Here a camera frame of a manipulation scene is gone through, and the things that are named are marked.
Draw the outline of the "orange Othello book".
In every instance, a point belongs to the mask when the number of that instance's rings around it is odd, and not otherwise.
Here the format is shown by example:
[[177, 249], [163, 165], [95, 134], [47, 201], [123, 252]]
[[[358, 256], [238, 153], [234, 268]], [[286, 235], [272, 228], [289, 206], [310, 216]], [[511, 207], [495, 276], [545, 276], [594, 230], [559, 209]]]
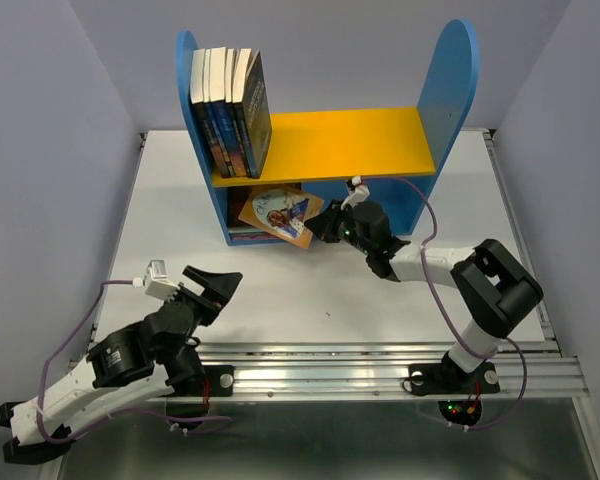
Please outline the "orange Othello book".
[[238, 219], [283, 241], [308, 249], [313, 233], [306, 222], [321, 213], [324, 200], [287, 184], [253, 187]]

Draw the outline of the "yellow teal paperback book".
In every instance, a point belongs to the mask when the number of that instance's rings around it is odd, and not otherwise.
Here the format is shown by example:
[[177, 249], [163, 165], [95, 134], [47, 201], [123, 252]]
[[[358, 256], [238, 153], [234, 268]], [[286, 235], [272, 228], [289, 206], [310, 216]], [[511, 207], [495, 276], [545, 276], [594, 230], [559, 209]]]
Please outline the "yellow teal paperback book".
[[268, 235], [268, 232], [255, 228], [255, 227], [236, 227], [229, 228], [228, 233], [230, 236], [262, 236]]

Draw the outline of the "dark door cover book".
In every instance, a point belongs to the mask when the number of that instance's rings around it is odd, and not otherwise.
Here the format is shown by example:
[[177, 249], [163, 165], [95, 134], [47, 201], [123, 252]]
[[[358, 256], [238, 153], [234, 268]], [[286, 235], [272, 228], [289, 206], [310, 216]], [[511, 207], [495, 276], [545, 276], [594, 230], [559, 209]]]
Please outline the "dark door cover book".
[[228, 228], [252, 227], [238, 219], [240, 211], [248, 199], [253, 187], [235, 187], [228, 195]]

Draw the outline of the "Nineteen Eighty-Four blue book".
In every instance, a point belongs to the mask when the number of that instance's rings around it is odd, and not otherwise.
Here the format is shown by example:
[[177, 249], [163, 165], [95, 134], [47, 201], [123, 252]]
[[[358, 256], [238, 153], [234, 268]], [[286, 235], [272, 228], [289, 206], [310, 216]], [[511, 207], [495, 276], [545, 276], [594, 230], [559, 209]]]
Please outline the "Nineteen Eighty-Four blue book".
[[239, 102], [242, 114], [242, 139], [251, 178], [260, 178], [268, 154], [272, 124], [259, 50], [252, 49], [246, 64], [243, 93]]

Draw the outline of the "Three Days to See book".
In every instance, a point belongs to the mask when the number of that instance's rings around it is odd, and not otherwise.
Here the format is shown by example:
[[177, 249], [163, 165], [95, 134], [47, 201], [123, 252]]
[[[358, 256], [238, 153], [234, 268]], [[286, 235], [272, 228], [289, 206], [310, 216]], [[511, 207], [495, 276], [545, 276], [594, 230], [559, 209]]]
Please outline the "Three Days to See book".
[[252, 49], [241, 48], [234, 51], [234, 69], [232, 75], [232, 108], [236, 120], [236, 129], [239, 135], [241, 153], [244, 157], [245, 175], [252, 176], [251, 162], [253, 160], [251, 142], [248, 135], [246, 116], [244, 111], [244, 97], [249, 68], [252, 60]]

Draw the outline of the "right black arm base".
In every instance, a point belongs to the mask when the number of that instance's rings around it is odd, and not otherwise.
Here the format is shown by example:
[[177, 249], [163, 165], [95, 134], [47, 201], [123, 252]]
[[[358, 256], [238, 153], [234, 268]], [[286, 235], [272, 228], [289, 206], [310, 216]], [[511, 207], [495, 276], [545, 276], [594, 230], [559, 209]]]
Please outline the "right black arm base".
[[440, 420], [463, 430], [477, 427], [483, 411], [482, 397], [501, 391], [493, 363], [482, 361], [476, 370], [467, 373], [447, 355], [439, 363], [411, 364], [400, 384], [416, 397], [440, 396]]

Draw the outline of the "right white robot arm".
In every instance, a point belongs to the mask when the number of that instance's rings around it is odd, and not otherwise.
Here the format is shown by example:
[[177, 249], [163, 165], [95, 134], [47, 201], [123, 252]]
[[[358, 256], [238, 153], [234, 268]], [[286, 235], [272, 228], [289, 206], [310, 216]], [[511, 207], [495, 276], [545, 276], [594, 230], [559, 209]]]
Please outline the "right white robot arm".
[[325, 243], [344, 242], [360, 251], [383, 280], [427, 283], [440, 310], [444, 306], [437, 285], [459, 292], [471, 315], [467, 327], [459, 332], [449, 314], [443, 314], [456, 342], [441, 361], [440, 378], [452, 390], [475, 380], [479, 366], [544, 297], [537, 280], [501, 242], [486, 239], [468, 248], [412, 244], [394, 235], [388, 216], [375, 202], [351, 207], [334, 201], [305, 226]]

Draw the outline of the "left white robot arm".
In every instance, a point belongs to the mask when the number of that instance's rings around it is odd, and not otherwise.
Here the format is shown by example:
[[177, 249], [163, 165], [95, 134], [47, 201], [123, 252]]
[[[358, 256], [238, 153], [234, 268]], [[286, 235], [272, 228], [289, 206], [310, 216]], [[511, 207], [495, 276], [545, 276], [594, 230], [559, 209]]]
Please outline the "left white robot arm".
[[41, 465], [55, 460], [102, 423], [139, 413], [141, 403], [170, 395], [202, 402], [192, 417], [165, 416], [173, 430], [189, 435], [229, 424], [229, 418], [211, 415], [210, 401], [232, 395], [235, 368], [204, 365], [194, 333], [212, 325], [243, 276], [192, 266], [183, 274], [200, 286], [200, 292], [171, 282], [163, 261], [150, 261], [143, 276], [127, 283], [159, 300], [156, 311], [96, 343], [53, 385], [43, 372], [33, 399], [0, 405], [0, 426], [10, 432], [2, 447], [5, 463]]

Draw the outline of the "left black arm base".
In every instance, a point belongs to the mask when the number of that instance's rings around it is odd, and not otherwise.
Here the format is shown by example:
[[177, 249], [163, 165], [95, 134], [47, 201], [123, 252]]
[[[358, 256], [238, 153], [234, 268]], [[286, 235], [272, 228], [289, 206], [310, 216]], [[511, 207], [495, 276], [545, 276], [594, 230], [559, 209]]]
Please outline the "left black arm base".
[[168, 375], [166, 384], [174, 389], [174, 397], [199, 397], [200, 403], [166, 406], [169, 417], [186, 418], [186, 421], [168, 420], [169, 428], [183, 436], [210, 434], [227, 428], [229, 417], [217, 419], [211, 413], [211, 398], [228, 398], [233, 395], [235, 367], [229, 364], [205, 367], [193, 345], [181, 346], [164, 364]]

